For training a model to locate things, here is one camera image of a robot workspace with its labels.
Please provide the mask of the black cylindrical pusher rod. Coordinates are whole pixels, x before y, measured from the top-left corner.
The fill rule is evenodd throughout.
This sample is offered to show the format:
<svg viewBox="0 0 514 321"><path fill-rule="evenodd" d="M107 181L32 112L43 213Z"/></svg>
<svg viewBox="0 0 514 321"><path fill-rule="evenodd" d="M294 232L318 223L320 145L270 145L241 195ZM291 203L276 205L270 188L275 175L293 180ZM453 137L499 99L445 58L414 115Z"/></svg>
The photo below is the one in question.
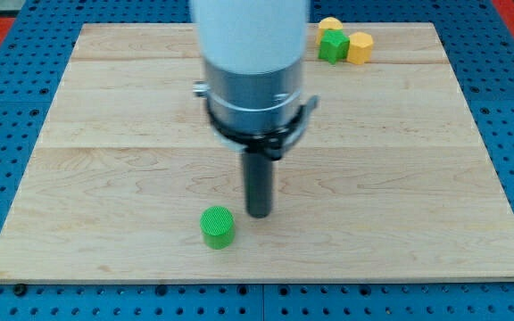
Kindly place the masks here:
<svg viewBox="0 0 514 321"><path fill-rule="evenodd" d="M266 218L272 211L273 162L256 152L241 156L245 210L253 218Z"/></svg>

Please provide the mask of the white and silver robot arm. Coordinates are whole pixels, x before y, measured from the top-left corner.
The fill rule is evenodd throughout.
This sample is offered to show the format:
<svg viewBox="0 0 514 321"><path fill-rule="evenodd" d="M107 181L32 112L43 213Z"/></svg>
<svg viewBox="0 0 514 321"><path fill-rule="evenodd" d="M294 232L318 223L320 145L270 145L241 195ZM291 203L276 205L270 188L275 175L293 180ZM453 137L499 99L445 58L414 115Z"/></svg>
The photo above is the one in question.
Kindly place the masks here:
<svg viewBox="0 0 514 321"><path fill-rule="evenodd" d="M302 138L319 99L301 101L310 5L299 0L192 0L214 134L239 152L245 210L272 211L274 163Z"/></svg>

